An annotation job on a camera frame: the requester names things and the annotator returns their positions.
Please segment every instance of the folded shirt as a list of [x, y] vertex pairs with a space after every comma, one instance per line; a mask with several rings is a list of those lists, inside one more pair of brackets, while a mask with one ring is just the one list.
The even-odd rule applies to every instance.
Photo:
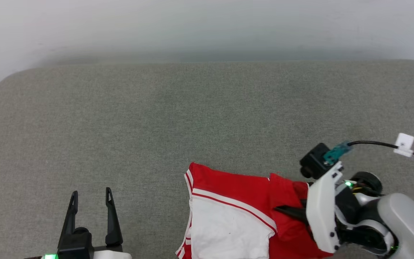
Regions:
[[216, 171], [191, 163], [184, 178], [189, 220], [179, 259], [303, 259], [320, 251], [304, 223], [273, 210], [302, 208], [308, 185], [276, 174], [270, 178]]

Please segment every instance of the red fabric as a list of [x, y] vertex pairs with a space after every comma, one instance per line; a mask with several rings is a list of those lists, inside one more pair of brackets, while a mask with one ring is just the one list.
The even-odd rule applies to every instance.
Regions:
[[[189, 165], [189, 171], [193, 177], [191, 182], [187, 174], [191, 190], [201, 189], [247, 203], [274, 220], [277, 234], [269, 239], [270, 259], [332, 256], [317, 248], [303, 223], [273, 210], [280, 205], [302, 208], [299, 200], [306, 199], [307, 183], [292, 182], [276, 174], [271, 174], [269, 179], [230, 174], [195, 163]], [[191, 259], [191, 245], [184, 243], [183, 249], [183, 259]]]

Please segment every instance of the cable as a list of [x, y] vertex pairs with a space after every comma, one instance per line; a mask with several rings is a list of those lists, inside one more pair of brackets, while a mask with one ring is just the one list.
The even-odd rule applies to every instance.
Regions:
[[371, 144], [371, 145], [378, 145], [378, 146], [387, 146], [387, 147], [391, 147], [393, 149], [398, 149], [399, 147], [393, 144], [388, 144], [388, 143], [384, 143], [384, 142], [379, 142], [379, 141], [367, 141], [367, 140], [359, 140], [359, 141], [352, 141], [347, 143], [348, 146], [354, 146], [357, 144]]

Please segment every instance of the white backdrop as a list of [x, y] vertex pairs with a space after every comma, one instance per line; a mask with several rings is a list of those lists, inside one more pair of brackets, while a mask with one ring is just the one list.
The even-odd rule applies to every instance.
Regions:
[[414, 0], [0, 0], [0, 80], [97, 62], [414, 59]]

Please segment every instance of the green light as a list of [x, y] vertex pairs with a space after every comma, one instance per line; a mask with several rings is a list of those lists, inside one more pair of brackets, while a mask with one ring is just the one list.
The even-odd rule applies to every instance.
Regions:
[[56, 254], [46, 254], [44, 259], [59, 259], [59, 257]]

